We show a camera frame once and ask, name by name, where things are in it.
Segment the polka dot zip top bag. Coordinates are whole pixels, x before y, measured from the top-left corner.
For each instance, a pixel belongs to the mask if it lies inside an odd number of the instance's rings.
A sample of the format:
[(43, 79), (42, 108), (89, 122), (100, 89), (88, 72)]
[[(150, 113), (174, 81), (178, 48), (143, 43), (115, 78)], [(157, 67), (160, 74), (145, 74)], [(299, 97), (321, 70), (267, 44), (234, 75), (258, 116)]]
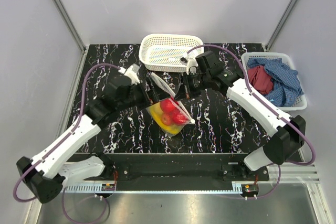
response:
[(175, 92), (169, 85), (155, 73), (150, 74), (150, 80), (154, 82), (159, 91), (163, 91), (168, 97), (161, 99), (146, 110), (157, 125), (169, 137), (179, 134), (186, 125), (195, 124), (185, 106), (180, 101), (175, 101)]

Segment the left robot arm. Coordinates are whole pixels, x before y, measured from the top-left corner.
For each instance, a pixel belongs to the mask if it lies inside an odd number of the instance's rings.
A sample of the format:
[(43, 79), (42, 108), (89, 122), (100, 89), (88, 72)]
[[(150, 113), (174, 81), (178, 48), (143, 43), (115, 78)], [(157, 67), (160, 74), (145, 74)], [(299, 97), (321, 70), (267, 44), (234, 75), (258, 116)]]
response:
[(140, 83), (132, 81), (125, 75), (111, 79), (102, 95), (87, 104), (84, 114), (79, 115), (74, 125), (41, 153), (17, 161), (20, 181), (40, 203), (50, 202), (66, 186), (92, 177), (107, 180), (113, 175), (114, 162), (102, 153), (91, 154), (70, 165), (66, 162), (80, 146), (112, 123), (121, 111), (134, 106), (145, 109), (169, 97), (150, 79)]

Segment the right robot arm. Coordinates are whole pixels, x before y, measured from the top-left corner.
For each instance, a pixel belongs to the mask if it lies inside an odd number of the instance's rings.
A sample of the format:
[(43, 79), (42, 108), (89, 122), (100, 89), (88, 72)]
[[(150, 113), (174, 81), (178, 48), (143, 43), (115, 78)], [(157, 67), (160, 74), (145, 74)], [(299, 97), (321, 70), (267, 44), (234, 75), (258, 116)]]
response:
[(300, 116), (293, 118), (274, 106), (250, 86), (241, 70), (226, 68), (212, 51), (195, 58), (184, 54), (181, 63), (186, 66), (186, 71), (181, 75), (176, 101), (192, 99), (203, 90), (212, 89), (239, 104), (270, 137), (268, 143), (244, 158), (238, 167), (242, 179), (252, 179), (263, 166), (285, 163), (304, 145), (305, 120)]

